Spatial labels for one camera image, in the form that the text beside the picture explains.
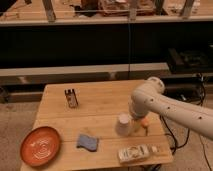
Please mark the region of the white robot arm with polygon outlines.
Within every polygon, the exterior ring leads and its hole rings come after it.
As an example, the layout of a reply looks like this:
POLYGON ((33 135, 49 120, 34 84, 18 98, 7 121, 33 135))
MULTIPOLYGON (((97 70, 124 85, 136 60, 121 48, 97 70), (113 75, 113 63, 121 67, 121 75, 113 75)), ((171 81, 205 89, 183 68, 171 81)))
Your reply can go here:
POLYGON ((132 117, 138 120, 154 112, 213 140, 213 109, 166 97, 164 90, 158 77, 149 77, 136 87, 129 103, 132 117))

